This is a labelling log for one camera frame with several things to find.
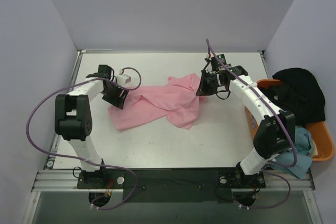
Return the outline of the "pink t shirt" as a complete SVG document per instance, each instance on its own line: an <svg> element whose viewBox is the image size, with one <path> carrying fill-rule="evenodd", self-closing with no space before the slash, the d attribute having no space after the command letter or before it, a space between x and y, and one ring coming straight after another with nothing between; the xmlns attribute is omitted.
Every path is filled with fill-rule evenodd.
<svg viewBox="0 0 336 224"><path fill-rule="evenodd" d="M108 108L109 117L117 130L127 130L166 118L174 126L189 130L199 116L200 103L196 95L201 82L193 73L181 78L168 77L164 86L142 86L131 91L124 108Z"/></svg>

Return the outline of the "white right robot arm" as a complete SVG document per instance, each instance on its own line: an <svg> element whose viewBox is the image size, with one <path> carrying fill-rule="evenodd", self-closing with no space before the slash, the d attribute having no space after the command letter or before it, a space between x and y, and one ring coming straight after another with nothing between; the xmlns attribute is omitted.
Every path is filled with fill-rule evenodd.
<svg viewBox="0 0 336 224"><path fill-rule="evenodd" d="M123 109L108 108L110 119L117 130L128 130L165 117L174 126L189 130L199 116L202 98L217 95L219 88L238 97L253 114L258 124L253 149L239 164L234 174L235 183L246 187L253 175L283 151L294 146L295 118L290 122L280 107L273 104L252 81L242 66L213 66L204 68L201 76L189 74L169 78L165 86L143 86L132 91Z"/></svg>

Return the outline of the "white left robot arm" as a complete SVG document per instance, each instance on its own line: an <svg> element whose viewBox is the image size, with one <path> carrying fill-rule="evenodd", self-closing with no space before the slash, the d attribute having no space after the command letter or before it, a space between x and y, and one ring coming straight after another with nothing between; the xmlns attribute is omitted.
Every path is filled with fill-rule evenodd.
<svg viewBox="0 0 336 224"><path fill-rule="evenodd" d="M81 158L79 178L89 181L95 188L103 188L108 182L108 175L90 137L93 127L90 102L102 94L103 100L123 109L129 93L124 86L130 82L131 77L123 70L115 75L110 66L99 65L96 73L86 76L85 84L67 94L59 94L55 99L56 134L62 136Z"/></svg>

